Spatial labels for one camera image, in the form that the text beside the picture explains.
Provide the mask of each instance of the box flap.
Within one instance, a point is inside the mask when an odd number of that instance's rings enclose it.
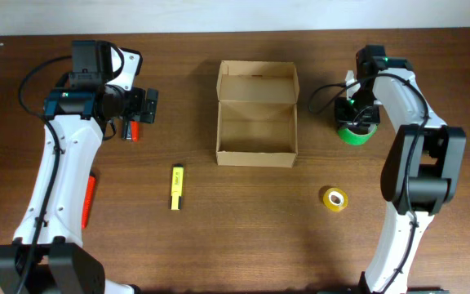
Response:
[[[296,154],[293,153],[252,153],[252,152],[217,152],[217,163],[227,166],[245,167],[293,167]]]
[[[220,101],[295,104],[299,82],[292,62],[222,61],[217,80]]]

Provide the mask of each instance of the open cardboard box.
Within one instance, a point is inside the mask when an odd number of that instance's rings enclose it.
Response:
[[[292,62],[222,61],[217,163],[293,167],[299,81]]]

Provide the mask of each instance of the yellow utility knife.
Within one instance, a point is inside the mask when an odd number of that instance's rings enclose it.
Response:
[[[173,166],[173,175],[171,177],[171,210],[180,210],[181,199],[183,196],[184,167],[182,164]]]

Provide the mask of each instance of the wooden table surface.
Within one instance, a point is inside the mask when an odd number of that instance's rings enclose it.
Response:
[[[0,37],[0,244],[11,242],[42,156],[42,124],[18,105],[20,80],[35,65],[70,53],[70,41],[98,38],[141,51],[137,87],[160,91],[156,122],[137,144],[102,144],[84,248],[107,278],[145,290],[281,291],[353,285],[374,255],[384,222],[380,171],[394,139],[383,122],[363,146],[339,139],[332,111],[313,116],[310,92],[341,82],[368,43],[407,57],[429,104],[468,134],[454,200],[444,206],[415,257],[409,285],[470,293],[470,29],[338,30]],[[215,162],[221,60],[294,61],[299,71],[299,157],[293,168],[218,167]],[[25,90],[36,109],[64,71],[52,65]],[[322,95],[329,99],[330,93]],[[168,210],[171,166],[185,165],[184,209]],[[318,199],[338,186],[349,205],[334,213]]]

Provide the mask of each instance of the white background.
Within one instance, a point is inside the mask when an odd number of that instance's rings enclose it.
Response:
[[[0,0],[0,35],[470,26],[470,0]]]

